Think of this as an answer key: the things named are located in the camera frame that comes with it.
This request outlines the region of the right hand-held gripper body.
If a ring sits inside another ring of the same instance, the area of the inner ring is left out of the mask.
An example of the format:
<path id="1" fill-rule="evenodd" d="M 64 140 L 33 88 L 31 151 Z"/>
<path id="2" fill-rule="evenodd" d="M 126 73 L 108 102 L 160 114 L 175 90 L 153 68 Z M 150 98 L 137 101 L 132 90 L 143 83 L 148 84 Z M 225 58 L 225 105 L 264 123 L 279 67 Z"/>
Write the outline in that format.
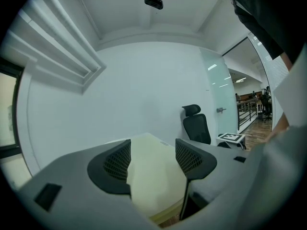
<path id="1" fill-rule="evenodd" d="M 247 150 L 245 145 L 245 135 L 224 133 L 220 134 L 216 138 L 216 143 L 218 147 L 224 147 L 236 150 Z"/>

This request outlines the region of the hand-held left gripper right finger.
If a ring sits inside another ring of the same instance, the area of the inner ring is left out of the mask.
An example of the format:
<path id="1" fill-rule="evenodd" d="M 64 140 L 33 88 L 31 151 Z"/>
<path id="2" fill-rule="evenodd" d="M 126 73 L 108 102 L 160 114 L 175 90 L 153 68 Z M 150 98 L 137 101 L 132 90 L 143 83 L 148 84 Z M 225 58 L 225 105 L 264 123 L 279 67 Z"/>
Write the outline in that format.
<path id="1" fill-rule="evenodd" d="M 242 221 L 261 149 L 251 152 L 176 139 L 176 161 L 186 177 L 182 221 Z"/>

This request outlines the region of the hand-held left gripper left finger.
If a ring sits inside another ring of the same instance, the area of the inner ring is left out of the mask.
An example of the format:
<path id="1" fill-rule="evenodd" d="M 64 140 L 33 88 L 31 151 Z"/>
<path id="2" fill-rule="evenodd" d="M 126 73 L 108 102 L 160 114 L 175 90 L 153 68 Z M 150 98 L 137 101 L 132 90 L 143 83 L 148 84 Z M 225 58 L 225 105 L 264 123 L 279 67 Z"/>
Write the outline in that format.
<path id="1" fill-rule="evenodd" d="M 48 230 L 156 230 L 131 200 L 130 148 L 127 139 L 61 156 L 18 197 Z"/>

